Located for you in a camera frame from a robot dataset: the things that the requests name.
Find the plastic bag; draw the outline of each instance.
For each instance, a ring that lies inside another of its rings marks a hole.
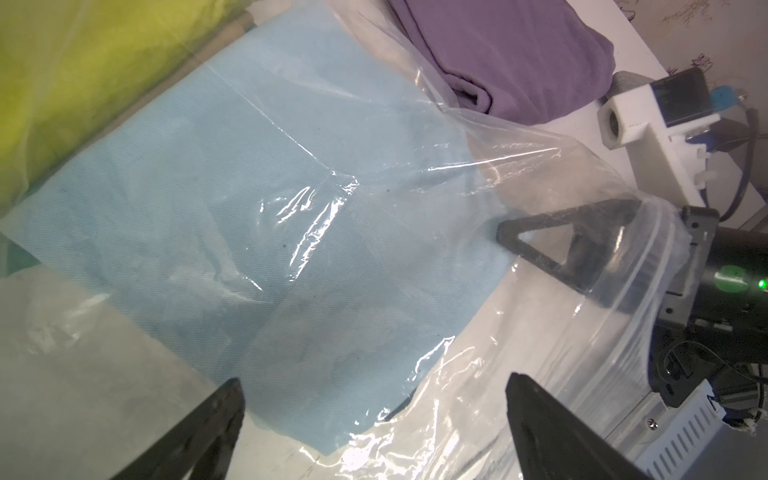
[[[15,321],[37,319],[11,357],[73,375],[107,362],[88,342],[94,325],[126,322],[90,312],[114,305],[214,382],[240,376],[256,424],[232,469],[250,478],[513,475],[513,370],[607,434],[648,391],[659,295],[687,255],[682,224],[578,142],[458,110],[451,95],[376,9],[312,3],[257,28],[0,220],[44,264],[4,280],[30,292]],[[587,295],[495,242],[501,220],[626,196],[641,204],[607,239],[613,256]],[[35,291],[37,276],[52,283]],[[77,306],[51,295],[71,280],[89,292]],[[110,369],[151,358],[202,398],[210,384],[173,354],[130,341],[135,358]],[[136,377],[81,382],[111,392],[97,405],[170,395]],[[144,424],[141,411],[121,418]]]

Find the cable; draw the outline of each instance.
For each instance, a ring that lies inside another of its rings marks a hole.
[[[750,128],[749,140],[746,143],[746,156],[744,158],[744,169],[741,171],[741,180],[739,180],[739,187],[736,189],[736,194],[733,195],[733,201],[730,203],[730,207],[725,211],[720,221],[724,222],[731,218],[736,210],[741,205],[741,201],[744,200],[744,194],[746,188],[750,184],[750,177],[752,176],[752,164],[755,158],[755,146],[757,144],[757,137],[760,135],[760,119],[757,114],[756,108],[747,108],[746,110],[746,124]]]
[[[723,357],[721,357],[721,356],[717,355],[717,354],[716,354],[716,353],[715,353],[715,352],[714,352],[714,351],[713,351],[713,350],[712,350],[710,347],[708,347],[708,346],[704,345],[704,344],[703,344],[703,343],[701,343],[701,342],[697,342],[696,340],[681,340],[680,342],[677,342],[677,343],[675,343],[675,345],[674,345],[672,348],[670,348],[670,349],[667,351],[667,354],[666,354],[666,355],[664,355],[664,357],[663,357],[663,358],[661,358],[661,359],[659,359],[659,360],[657,360],[657,361],[656,361],[656,373],[659,375],[659,377],[660,377],[660,378],[664,379],[664,378],[666,378],[666,377],[665,377],[665,376],[663,376],[663,375],[661,375],[661,370],[659,370],[659,365],[660,365],[660,364],[664,364],[664,363],[667,363],[667,359],[669,358],[670,354],[671,354],[671,353],[672,353],[672,352],[673,352],[673,351],[674,351],[674,350],[675,350],[675,349],[676,349],[678,346],[680,346],[680,345],[683,345],[684,343],[693,343],[694,345],[698,345],[698,346],[700,346],[701,348],[703,348],[703,349],[705,349],[706,351],[708,351],[708,352],[710,353],[710,355],[712,355],[713,357],[715,357],[716,359],[718,359],[718,360],[720,361],[720,363],[722,363],[723,365],[725,365],[725,366],[726,366],[726,367],[728,367],[729,369],[733,370],[733,371],[734,371],[736,374],[738,374],[738,375],[741,375],[741,376],[742,376],[742,377],[744,377],[745,379],[747,379],[747,380],[751,380],[751,381],[753,381],[753,382],[757,382],[757,383],[759,383],[760,385],[768,385],[768,379],[764,379],[764,378],[763,378],[763,377],[761,377],[761,376],[755,376],[755,375],[750,375],[750,374],[747,374],[747,373],[742,373],[742,372],[740,372],[739,370],[737,370],[737,368],[736,368],[735,366],[733,366],[733,365],[731,365],[730,363],[728,363],[728,362],[726,362],[725,360],[723,360]]]
[[[763,364],[758,363],[757,364],[757,375],[762,378],[763,377]],[[766,403],[766,387],[765,385],[757,383],[757,413],[755,414],[755,422],[758,422],[760,420],[760,416],[763,414],[763,407]]]
[[[707,198],[707,188],[704,187],[701,190],[699,190],[699,193],[701,194],[701,200],[704,200],[704,206],[709,208],[710,207],[710,199]]]
[[[757,140],[766,140],[767,138],[768,138],[768,134],[759,134],[759,135],[757,135]],[[738,143],[740,141],[748,141],[749,139],[750,139],[749,137],[731,138],[730,140],[726,140],[723,143],[717,144],[714,147],[709,148],[707,151],[710,152],[710,153],[714,152],[714,151],[722,151],[721,150],[722,147],[727,147],[730,144],[735,144],[735,143]]]

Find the purple towel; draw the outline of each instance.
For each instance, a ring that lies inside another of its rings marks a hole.
[[[464,108],[524,125],[584,107],[611,86],[614,46],[565,0],[389,0]]]

